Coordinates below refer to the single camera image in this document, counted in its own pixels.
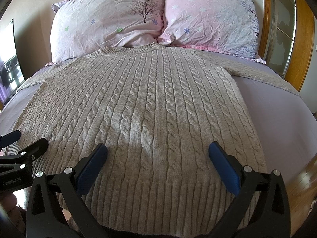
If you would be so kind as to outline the person's left hand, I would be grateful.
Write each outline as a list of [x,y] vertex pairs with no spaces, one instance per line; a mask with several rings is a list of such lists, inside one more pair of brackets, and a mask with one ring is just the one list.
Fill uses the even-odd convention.
[[23,233],[25,231],[25,223],[23,221],[20,208],[17,206],[17,198],[13,193],[1,196],[1,204],[10,220]]

